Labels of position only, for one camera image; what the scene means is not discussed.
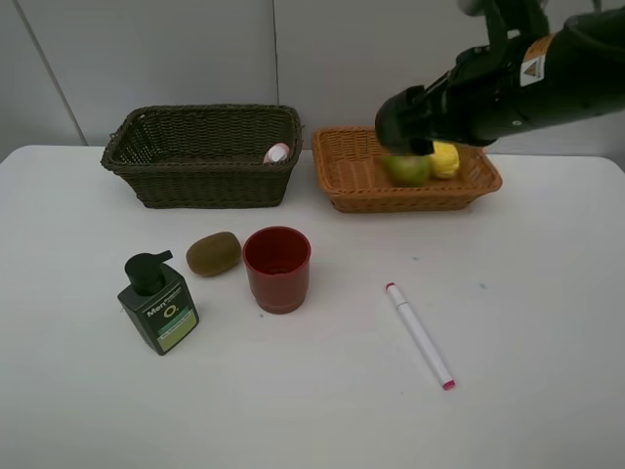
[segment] marker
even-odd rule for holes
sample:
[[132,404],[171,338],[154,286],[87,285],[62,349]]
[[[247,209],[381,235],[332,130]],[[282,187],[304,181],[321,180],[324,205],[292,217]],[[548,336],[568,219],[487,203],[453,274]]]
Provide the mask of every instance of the marker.
[[456,387],[456,383],[451,377],[449,370],[445,366],[445,363],[442,361],[442,358],[438,354],[437,348],[434,346],[432,339],[424,329],[421,322],[417,318],[416,313],[412,310],[408,302],[405,300],[403,295],[401,295],[401,291],[394,283],[389,283],[387,285],[387,293],[393,300],[393,304],[403,324],[406,326],[410,335],[412,336],[412,340],[417,344],[419,350],[423,354],[423,357],[428,362],[432,373],[437,378],[440,386],[445,391],[449,391]]

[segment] orange wicker basket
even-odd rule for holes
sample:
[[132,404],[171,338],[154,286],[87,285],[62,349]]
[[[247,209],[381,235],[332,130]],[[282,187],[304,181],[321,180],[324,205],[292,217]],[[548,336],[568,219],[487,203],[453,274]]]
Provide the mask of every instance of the orange wicker basket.
[[319,185],[341,212],[459,210],[501,188],[501,176],[481,149],[457,146],[459,174],[422,188],[396,188],[382,159],[388,154],[373,127],[326,127],[312,137]]

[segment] yellow lemon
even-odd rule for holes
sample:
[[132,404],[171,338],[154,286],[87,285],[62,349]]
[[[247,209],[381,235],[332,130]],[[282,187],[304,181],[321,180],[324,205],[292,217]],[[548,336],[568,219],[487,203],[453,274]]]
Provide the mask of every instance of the yellow lemon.
[[460,155],[451,144],[434,142],[434,153],[430,155],[432,174],[439,179],[451,179],[460,169]]

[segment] wicker basket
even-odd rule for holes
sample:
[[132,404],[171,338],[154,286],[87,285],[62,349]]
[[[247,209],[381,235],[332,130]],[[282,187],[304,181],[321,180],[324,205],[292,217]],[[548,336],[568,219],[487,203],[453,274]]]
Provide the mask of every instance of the wicker basket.
[[501,188],[501,177],[481,149],[457,147],[460,172],[423,188],[395,188],[382,167],[388,153],[372,127],[327,127],[312,137],[321,188],[341,212],[458,210]]
[[[284,143],[286,161],[263,164]],[[102,165],[150,208],[279,205],[302,149],[297,111],[277,106],[155,106],[128,115]]]

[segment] red plastic cup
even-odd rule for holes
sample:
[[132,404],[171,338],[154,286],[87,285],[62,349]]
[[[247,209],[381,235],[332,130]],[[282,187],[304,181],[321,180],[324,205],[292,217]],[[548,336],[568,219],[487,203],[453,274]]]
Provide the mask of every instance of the red plastic cup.
[[252,234],[243,246],[250,289],[269,313],[297,310],[309,289],[311,244],[292,228],[269,227]]

